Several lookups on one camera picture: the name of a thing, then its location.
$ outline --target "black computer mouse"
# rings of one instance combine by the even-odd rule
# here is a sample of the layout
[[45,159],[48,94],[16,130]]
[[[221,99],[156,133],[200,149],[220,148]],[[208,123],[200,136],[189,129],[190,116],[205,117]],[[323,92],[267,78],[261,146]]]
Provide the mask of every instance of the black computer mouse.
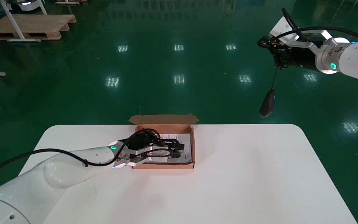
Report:
[[261,117],[265,118],[269,116],[274,109],[274,101],[276,100],[276,95],[273,89],[267,92],[264,97],[262,106],[260,107],[259,114]]

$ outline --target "box flap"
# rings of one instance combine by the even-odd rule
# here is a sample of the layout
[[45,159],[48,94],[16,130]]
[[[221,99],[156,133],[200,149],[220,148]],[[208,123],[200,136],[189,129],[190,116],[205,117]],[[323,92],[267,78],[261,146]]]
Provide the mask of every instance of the box flap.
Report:
[[198,121],[192,114],[134,115],[129,119],[129,122],[134,124],[193,124]]

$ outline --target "white table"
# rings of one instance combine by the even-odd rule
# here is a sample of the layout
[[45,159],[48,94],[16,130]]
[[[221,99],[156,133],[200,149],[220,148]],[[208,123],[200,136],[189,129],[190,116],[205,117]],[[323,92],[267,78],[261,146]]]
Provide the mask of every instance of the white table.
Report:
[[[297,126],[194,127],[194,170],[112,169],[67,190],[44,223],[356,223]],[[35,149],[106,146],[134,129],[53,126]],[[21,173],[53,154],[32,155]]]

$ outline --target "dangling cable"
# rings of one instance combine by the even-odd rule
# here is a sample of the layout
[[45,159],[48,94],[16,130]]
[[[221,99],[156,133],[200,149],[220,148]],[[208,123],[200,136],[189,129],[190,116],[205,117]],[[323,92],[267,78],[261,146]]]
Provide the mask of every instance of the dangling cable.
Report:
[[276,67],[276,71],[274,71],[273,82],[272,82],[272,86],[270,87],[270,91],[273,90],[274,81],[276,80],[277,69],[278,68]]

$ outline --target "paper manual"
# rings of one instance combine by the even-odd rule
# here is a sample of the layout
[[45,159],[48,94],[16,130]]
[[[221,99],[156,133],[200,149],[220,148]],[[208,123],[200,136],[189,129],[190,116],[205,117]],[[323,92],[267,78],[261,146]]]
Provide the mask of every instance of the paper manual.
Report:
[[190,134],[161,134],[161,138],[168,139],[174,138],[180,143],[185,145],[181,156],[177,159],[172,158],[171,156],[165,158],[166,160],[160,160],[158,157],[153,158],[150,162],[147,163],[189,163],[191,162],[191,145],[190,145]]

